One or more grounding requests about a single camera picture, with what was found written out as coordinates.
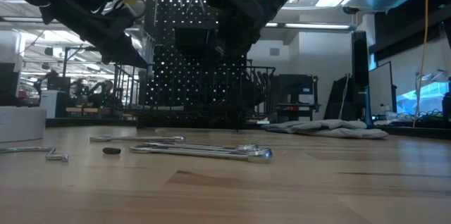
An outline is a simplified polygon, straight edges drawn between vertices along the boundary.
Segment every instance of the combination wrench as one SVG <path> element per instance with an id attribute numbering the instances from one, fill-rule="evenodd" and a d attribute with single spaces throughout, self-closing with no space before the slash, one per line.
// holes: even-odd
<path id="1" fill-rule="evenodd" d="M 7 153 L 19 153 L 24 151 L 46 151 L 47 155 L 45 159 L 48 161 L 62 161 L 69 162 L 69 155 L 67 154 L 56 154 L 56 148 L 54 147 L 11 147 L 0 149 L 0 154 Z"/>
<path id="2" fill-rule="evenodd" d="M 160 137 L 160 136 L 98 136 L 90 137 L 90 142 L 185 142 L 185 137 Z"/>
<path id="3" fill-rule="evenodd" d="M 148 147 L 169 147 L 176 149 L 192 149 L 192 150 L 208 150 L 208 151 L 252 151 L 258 149 L 259 146 L 256 144 L 244 144 L 238 145 L 236 147 L 222 147 L 222 146 L 210 146 L 205 144 L 181 144 L 181 143 L 170 143 L 170 142 L 147 142 L 143 145 Z"/>
<path id="4" fill-rule="evenodd" d="M 273 156 L 270 149 L 253 149 L 250 151 L 231 150 L 200 150 L 200 149 L 181 149 L 175 147 L 161 147 L 152 144 L 143 144 L 136 147 L 130 147 L 130 152 L 136 154 L 177 154 L 185 156 L 197 156 L 207 158 L 230 158 L 235 160 L 249 161 L 252 163 L 269 163 Z"/>

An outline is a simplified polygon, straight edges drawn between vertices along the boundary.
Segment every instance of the pegboard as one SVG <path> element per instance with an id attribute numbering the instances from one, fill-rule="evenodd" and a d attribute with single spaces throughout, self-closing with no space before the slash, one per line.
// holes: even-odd
<path id="1" fill-rule="evenodd" d="M 192 106 L 217 104 L 236 93 L 243 82 L 246 56 L 220 65 L 203 66 L 197 58 L 180 53 L 175 47 L 175 27 L 217 26 L 218 11 L 207 6 L 203 14 L 199 0 L 159 0 L 154 25 L 155 0 L 147 0 L 144 29 L 156 40 L 154 61 L 149 67 L 145 104 L 148 106 Z"/>

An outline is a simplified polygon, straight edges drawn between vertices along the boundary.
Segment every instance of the cloth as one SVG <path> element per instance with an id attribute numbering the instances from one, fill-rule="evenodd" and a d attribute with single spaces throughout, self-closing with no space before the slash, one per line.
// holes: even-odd
<path id="1" fill-rule="evenodd" d="M 318 121 L 289 121 L 281 124 L 263 125 L 268 132 L 282 132 L 319 137 L 337 137 L 350 139 L 381 139 L 388 133 L 379 129 L 366 129 L 361 121 L 318 120 Z"/>

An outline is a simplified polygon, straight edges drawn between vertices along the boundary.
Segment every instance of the wooden tabletop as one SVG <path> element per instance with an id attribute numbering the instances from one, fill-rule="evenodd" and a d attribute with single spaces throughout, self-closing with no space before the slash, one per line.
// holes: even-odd
<path id="1" fill-rule="evenodd" d="M 131 154 L 137 143 L 95 135 L 186 136 L 189 142 L 273 150 L 271 164 Z M 46 138 L 0 147 L 0 223 L 451 223 L 451 141 L 355 140 L 263 131 L 48 129 Z M 120 147 L 118 156 L 104 147 Z"/>

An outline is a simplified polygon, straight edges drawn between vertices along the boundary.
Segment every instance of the whiteboard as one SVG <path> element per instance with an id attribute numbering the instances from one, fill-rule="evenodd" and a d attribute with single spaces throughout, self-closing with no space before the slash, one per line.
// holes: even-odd
<path id="1" fill-rule="evenodd" d="M 369 72 L 369 99 L 373 116 L 385 115 L 386 110 L 382 109 L 381 104 L 384 106 L 389 105 L 389 111 L 394 111 L 392 85 L 391 62 L 385 63 Z"/>

